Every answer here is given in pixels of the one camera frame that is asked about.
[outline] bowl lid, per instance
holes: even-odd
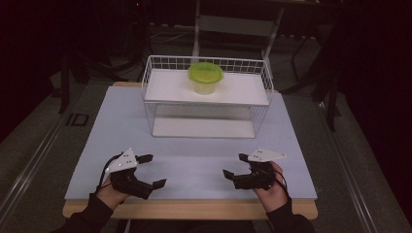
[[[198,62],[189,67],[189,79],[204,84],[213,84],[223,78],[223,70],[220,66],[210,62]]]

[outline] dark background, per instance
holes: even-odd
[[[104,6],[121,1],[96,2]],[[337,29],[320,59],[326,66],[342,70],[339,90],[346,95],[402,210],[412,222],[412,4],[406,0],[354,4],[361,6],[360,10],[339,16]],[[123,7],[124,2],[119,9],[112,9],[117,14]],[[91,1],[81,0],[0,3],[0,142],[52,93],[49,77],[59,71],[68,44],[96,60],[105,59],[107,44],[99,22],[108,17],[97,17],[95,10]],[[149,20],[156,25],[193,25],[194,1],[153,0],[147,10]],[[270,16],[273,9],[266,10]],[[293,34],[294,27],[308,28],[310,23],[299,20],[305,14],[307,11],[298,7],[287,11],[281,32]]]

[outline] chair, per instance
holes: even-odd
[[[332,30],[333,25],[331,24],[319,24],[315,26],[314,29],[314,37],[316,38],[318,44],[322,47],[325,42],[327,37],[330,34],[330,31]],[[300,81],[301,79],[303,79],[303,77],[299,77],[296,71],[296,66],[294,63],[294,59],[296,58],[297,54],[300,52],[300,50],[303,48],[303,46],[306,44],[306,42],[310,39],[310,36],[306,36],[303,41],[300,43],[300,45],[297,47],[296,51],[293,53],[292,55],[292,59],[291,59],[291,66],[292,66],[292,70],[294,73],[294,77],[296,78],[297,81]]]

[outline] wooden table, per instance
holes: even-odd
[[[140,87],[140,83],[114,83],[114,86]],[[81,212],[87,200],[67,200],[63,215]],[[308,219],[318,216],[314,200],[295,200],[292,211]],[[123,219],[267,219],[264,208],[255,200],[126,200],[112,218]]]

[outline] human hand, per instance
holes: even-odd
[[[115,190],[110,181],[110,175],[97,191],[97,198],[99,198],[110,209],[114,210],[120,203],[122,203],[130,195]]]
[[[282,168],[275,162],[270,161],[270,164],[272,164],[273,168],[277,171],[273,176],[275,176],[276,180],[280,183],[283,183]],[[279,209],[288,202],[288,195],[278,183],[274,183],[268,190],[257,188],[254,189],[254,192],[268,213]]]

